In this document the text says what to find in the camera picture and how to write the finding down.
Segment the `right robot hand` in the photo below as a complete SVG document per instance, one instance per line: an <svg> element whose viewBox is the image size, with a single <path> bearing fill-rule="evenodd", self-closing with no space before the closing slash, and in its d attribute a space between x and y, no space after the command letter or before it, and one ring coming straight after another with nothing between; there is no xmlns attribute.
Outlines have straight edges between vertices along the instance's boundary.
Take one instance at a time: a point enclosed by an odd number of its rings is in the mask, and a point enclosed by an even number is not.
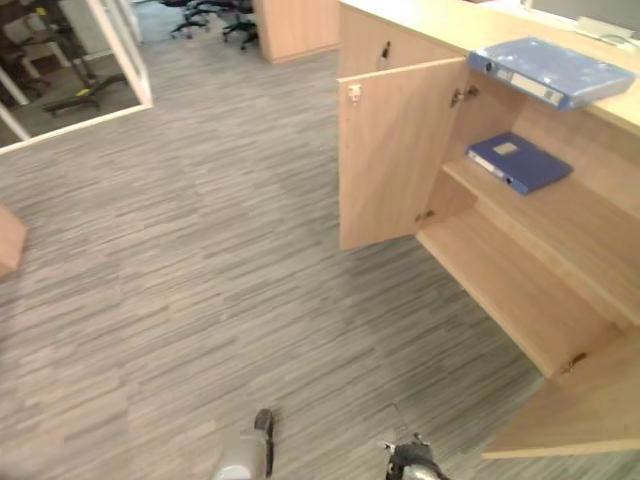
<svg viewBox="0 0 640 480"><path fill-rule="evenodd" d="M388 454L386 480L449 480L434 458L430 443L419 432L410 442L394 444L380 441L379 446Z"/></svg>

